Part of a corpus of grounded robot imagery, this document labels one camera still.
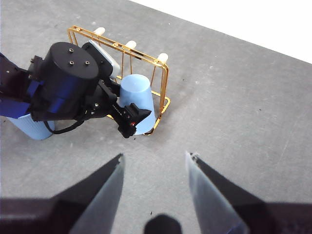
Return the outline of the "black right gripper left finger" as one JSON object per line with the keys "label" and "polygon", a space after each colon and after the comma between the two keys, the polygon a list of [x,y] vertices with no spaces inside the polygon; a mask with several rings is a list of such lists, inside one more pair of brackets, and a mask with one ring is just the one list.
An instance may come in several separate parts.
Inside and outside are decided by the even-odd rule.
{"label": "black right gripper left finger", "polygon": [[120,201],[125,158],[119,154],[51,198],[2,198],[2,234],[109,234]]}

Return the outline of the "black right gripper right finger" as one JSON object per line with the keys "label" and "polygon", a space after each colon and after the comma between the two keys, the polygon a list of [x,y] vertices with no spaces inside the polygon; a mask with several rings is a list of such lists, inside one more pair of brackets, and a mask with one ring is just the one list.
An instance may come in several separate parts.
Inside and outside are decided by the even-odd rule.
{"label": "black right gripper right finger", "polygon": [[310,234],[309,203],[266,202],[186,153],[189,188],[203,234]]}

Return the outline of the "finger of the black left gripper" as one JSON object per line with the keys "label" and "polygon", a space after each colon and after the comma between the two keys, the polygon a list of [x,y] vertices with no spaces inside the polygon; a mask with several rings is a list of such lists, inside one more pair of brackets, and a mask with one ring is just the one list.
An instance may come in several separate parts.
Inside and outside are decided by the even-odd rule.
{"label": "finger of the black left gripper", "polygon": [[130,125],[139,129],[149,127],[149,115],[152,113],[149,109],[140,109],[135,103],[130,103]]}
{"label": "finger of the black left gripper", "polygon": [[108,79],[108,82],[100,79],[99,86],[103,90],[104,96],[107,99],[117,99],[120,97],[120,85],[112,82],[110,79]]}

